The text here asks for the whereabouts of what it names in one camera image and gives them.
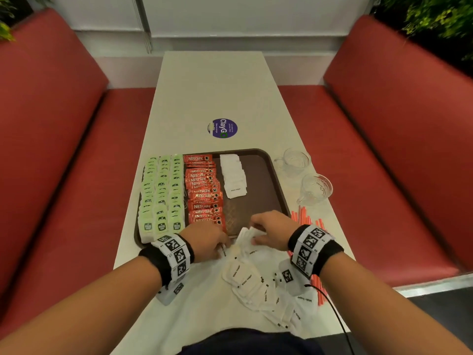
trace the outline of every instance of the wire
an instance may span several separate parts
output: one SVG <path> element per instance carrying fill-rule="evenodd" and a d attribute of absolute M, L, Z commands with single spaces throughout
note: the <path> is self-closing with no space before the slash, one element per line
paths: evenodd
<path fill-rule="evenodd" d="M 325 295 L 325 293 L 324 293 L 322 290 L 320 290 L 319 288 L 317 288 L 316 286 L 313 286 L 313 285 L 311 285 L 311 284 L 305 284 L 304 286 L 305 286 L 306 288 L 308 288 L 308 287 L 310 287 L 310 286 L 313 287 L 316 291 L 318 291 L 319 293 L 321 293 L 321 294 L 327 299 L 328 304 L 330 304 L 330 306 L 332 307 L 332 310 L 334 311 L 335 316 L 337 317 L 338 322 L 340 323 L 340 326 L 341 326 L 341 328 L 342 328 L 342 330 L 343 330 L 343 332 L 344 332 L 344 334 L 345 334 L 345 337 L 347 338 L 347 342 L 348 342 L 348 345 L 350 346 L 350 350 L 352 351 L 352 355 L 355 355 L 355 352 L 353 351 L 352 343 L 350 342 L 350 338 L 348 337 L 348 334 L 347 334 L 347 332 L 345 331 L 345 328 L 343 327 L 343 324 L 342 324 L 342 322 L 341 322 L 341 320 L 340 320 L 340 317 L 338 316 L 337 311 L 335 310 L 335 308 L 334 308 L 332 302 L 330 301 L 330 299 L 328 298 L 328 296 Z"/>

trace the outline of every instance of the hand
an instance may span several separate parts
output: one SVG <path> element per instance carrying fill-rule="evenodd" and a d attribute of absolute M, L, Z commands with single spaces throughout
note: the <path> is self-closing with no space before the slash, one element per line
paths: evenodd
<path fill-rule="evenodd" d="M 287 251 L 289 238 L 300 225 L 278 211 L 271 211 L 253 215 L 250 226 L 266 232 L 266 235 L 254 237 L 251 240 L 253 245 L 267 245 Z"/>
<path fill-rule="evenodd" d="M 194 263 L 219 259 L 218 248 L 220 244 L 225 244 L 227 248 L 230 248 L 232 244 L 228 235 L 222 231 L 221 226 L 214 224 L 212 221 L 192 223 L 184 228 L 179 235 L 191 245 L 194 251 Z"/>

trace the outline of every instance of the person's left hand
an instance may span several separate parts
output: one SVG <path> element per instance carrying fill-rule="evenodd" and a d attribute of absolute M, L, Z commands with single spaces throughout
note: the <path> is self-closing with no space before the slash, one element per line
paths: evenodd
<path fill-rule="evenodd" d="M 194 263 L 219 259 L 218 248 L 220 244 L 225 244 L 227 248 L 232 244 L 231 239 L 222 231 L 221 226 L 214 224 L 212 221 L 192 223 L 184 228 L 179 235 L 191 245 L 194 251 Z"/>

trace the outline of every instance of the cup handle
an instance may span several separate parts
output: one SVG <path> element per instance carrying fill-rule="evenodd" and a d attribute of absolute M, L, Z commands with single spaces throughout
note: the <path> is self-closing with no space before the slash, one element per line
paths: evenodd
<path fill-rule="evenodd" d="M 282 168 L 283 162 L 284 161 L 283 161 L 282 157 L 276 158 L 274 160 L 274 164 L 276 165 L 277 168 Z"/>

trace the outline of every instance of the foliage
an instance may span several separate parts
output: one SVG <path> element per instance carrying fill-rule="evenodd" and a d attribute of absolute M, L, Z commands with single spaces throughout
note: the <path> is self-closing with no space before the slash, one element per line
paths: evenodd
<path fill-rule="evenodd" d="M 404 12 L 403 30 L 409 36 L 430 32 L 441 39 L 463 39 L 470 52 L 462 60 L 473 60 L 473 0 L 380 0 L 380 5 Z"/>
<path fill-rule="evenodd" d="M 51 0 L 35 0 L 40 4 L 46 6 L 47 2 L 51 2 Z M 9 0 L 0 0 L 0 41 L 2 39 L 12 41 L 14 40 L 13 36 L 11 35 L 10 28 L 2 22 L 3 17 L 10 17 L 15 18 L 16 8 L 11 4 Z"/>

